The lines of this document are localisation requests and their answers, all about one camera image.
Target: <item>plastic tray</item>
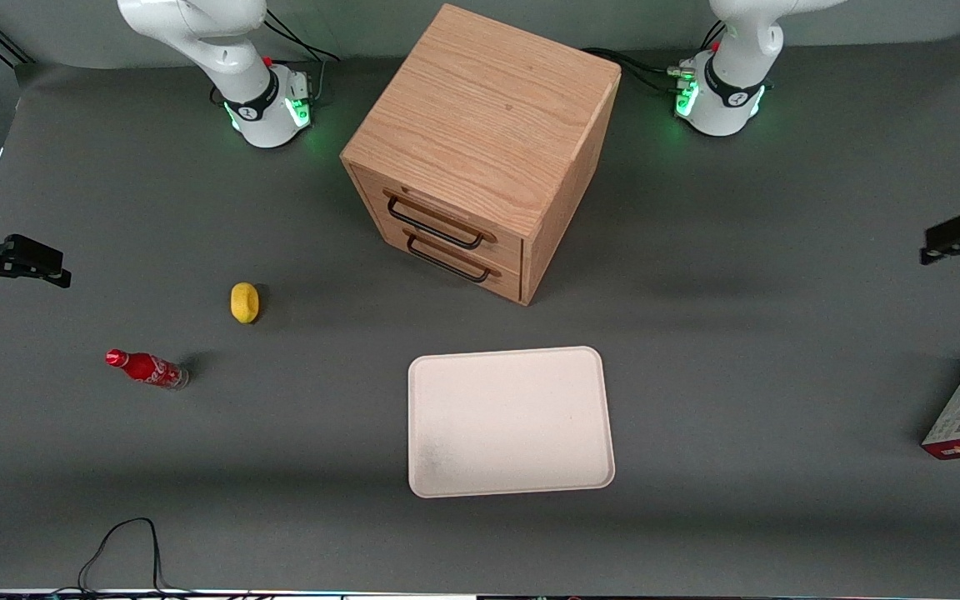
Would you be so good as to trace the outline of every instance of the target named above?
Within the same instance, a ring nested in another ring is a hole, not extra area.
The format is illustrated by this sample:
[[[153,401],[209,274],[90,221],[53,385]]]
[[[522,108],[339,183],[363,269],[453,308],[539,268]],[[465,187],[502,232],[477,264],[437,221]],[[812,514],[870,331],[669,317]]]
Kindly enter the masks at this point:
[[[419,497],[594,489],[613,474],[593,348],[443,354],[410,365],[410,487]]]

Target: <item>bottle label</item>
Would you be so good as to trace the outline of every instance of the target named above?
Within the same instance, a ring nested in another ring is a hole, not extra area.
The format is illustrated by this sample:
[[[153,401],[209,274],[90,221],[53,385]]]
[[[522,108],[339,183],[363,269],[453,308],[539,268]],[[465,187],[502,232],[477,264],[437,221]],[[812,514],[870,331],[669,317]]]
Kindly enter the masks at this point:
[[[160,388],[171,388],[180,383],[180,368],[159,357],[150,357],[153,361],[153,372],[143,380],[144,383],[157,385]]]

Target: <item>bottle cap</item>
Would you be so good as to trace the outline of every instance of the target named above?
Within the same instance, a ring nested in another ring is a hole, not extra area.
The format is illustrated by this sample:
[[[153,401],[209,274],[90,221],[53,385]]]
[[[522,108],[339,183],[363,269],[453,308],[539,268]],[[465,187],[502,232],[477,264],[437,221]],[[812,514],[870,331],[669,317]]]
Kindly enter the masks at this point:
[[[128,363],[128,352],[123,352],[114,348],[106,353],[106,364],[110,366],[125,366]]]

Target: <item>wooden drawer cabinet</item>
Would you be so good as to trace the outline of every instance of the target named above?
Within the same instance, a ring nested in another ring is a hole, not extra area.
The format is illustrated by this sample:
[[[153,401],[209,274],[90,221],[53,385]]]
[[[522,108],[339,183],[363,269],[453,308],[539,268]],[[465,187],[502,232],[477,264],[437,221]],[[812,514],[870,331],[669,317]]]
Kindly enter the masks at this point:
[[[529,304],[591,182],[620,78],[445,4],[340,158],[385,242]]]

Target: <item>gray table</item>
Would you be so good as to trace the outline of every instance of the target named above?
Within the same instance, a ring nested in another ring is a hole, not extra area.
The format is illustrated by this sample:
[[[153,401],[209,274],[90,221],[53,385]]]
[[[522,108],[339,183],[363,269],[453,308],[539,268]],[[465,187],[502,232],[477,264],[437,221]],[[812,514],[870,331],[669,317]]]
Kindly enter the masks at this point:
[[[527,308],[369,222],[337,155],[396,65],[332,65],[271,152],[197,69],[34,73],[0,237],[75,283],[1,289],[0,586],[68,585],[145,515],[191,588],[960,597],[960,461],[918,447],[960,379],[960,259],[918,266],[960,213],[960,38],[788,49],[732,139],[626,79]],[[239,281],[267,286],[252,327]],[[410,493],[413,358],[578,344],[605,358],[610,487]],[[111,347],[197,378],[142,387]],[[145,536],[92,581],[148,585]]]

